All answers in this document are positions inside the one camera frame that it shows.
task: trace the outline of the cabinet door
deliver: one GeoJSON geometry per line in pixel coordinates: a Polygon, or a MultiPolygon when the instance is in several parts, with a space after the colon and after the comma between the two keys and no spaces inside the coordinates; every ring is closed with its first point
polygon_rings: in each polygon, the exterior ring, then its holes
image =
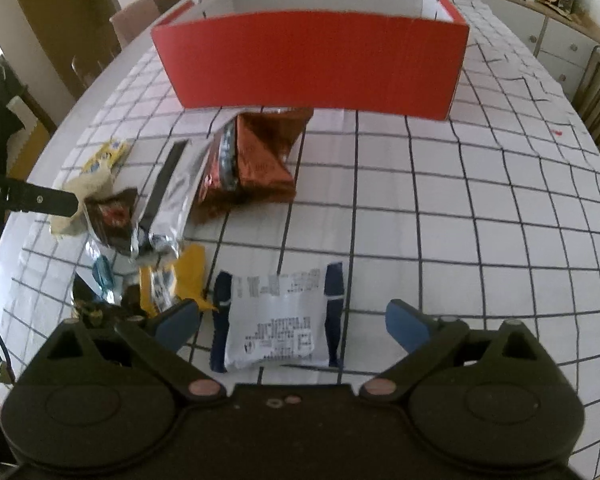
{"type": "Polygon", "coordinates": [[[571,101],[584,75],[584,69],[546,52],[538,54],[538,61],[560,83],[567,99],[571,101]]]}
{"type": "Polygon", "coordinates": [[[507,0],[482,0],[491,12],[520,38],[534,53],[544,25],[544,14],[519,6],[507,0]]]}
{"type": "Polygon", "coordinates": [[[571,27],[549,20],[540,49],[586,68],[597,43],[571,27]]]}

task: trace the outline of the tablecloth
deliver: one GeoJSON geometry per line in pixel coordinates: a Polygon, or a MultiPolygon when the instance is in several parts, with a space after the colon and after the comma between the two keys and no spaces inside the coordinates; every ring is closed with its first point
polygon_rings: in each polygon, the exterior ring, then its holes
{"type": "MultiPolygon", "coordinates": [[[[480,1],[454,3],[471,33],[448,121],[318,109],[288,159],[293,204],[236,210],[186,232],[206,249],[208,285],[220,270],[258,275],[343,261],[341,368],[213,374],[210,316],[178,354],[230,388],[346,382],[357,389],[405,355],[384,328],[391,298],[475,328],[517,317],[586,407],[570,463],[593,478],[600,474],[600,154],[521,41],[480,1]]],[[[82,133],[56,186],[101,143],[130,139],[115,189],[138,187],[141,209],[170,145],[206,136],[238,111],[183,110],[149,49],[82,133]]],[[[1,327],[17,373],[70,316],[72,276],[90,272],[85,241],[55,240],[45,216],[32,226],[1,327]]],[[[109,256],[119,283],[136,273],[122,256],[109,256]]],[[[7,393],[0,388],[0,398],[7,393]]]]}

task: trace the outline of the brown snack bag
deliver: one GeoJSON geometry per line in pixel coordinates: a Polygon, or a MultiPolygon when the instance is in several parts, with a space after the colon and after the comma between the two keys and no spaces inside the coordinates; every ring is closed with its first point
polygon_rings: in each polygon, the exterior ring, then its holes
{"type": "Polygon", "coordinates": [[[285,160],[314,114],[312,108],[237,115],[209,148],[205,174],[192,209],[194,221],[249,202],[291,202],[296,183],[285,160]]]}
{"type": "Polygon", "coordinates": [[[103,245],[125,255],[131,254],[131,217],[138,190],[129,187],[104,200],[85,200],[91,231],[103,245]]]}

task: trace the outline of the wooden countertop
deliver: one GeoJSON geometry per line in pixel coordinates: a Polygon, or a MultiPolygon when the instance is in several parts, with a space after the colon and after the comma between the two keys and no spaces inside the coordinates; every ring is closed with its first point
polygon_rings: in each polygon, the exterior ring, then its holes
{"type": "Polygon", "coordinates": [[[526,7],[527,9],[535,10],[545,16],[548,16],[556,22],[563,23],[568,27],[577,30],[578,32],[590,37],[592,40],[600,44],[600,27],[586,14],[572,14],[572,20],[568,20],[558,12],[555,12],[550,7],[539,2],[528,2],[526,0],[507,0],[509,2],[526,7]]]}

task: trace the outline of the red box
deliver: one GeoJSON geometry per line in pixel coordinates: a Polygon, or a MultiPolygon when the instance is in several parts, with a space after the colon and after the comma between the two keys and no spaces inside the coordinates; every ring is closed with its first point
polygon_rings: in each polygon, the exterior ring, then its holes
{"type": "Polygon", "coordinates": [[[186,2],[152,30],[185,108],[346,108],[447,118],[469,27],[449,0],[422,17],[341,10],[236,14],[186,2]]]}

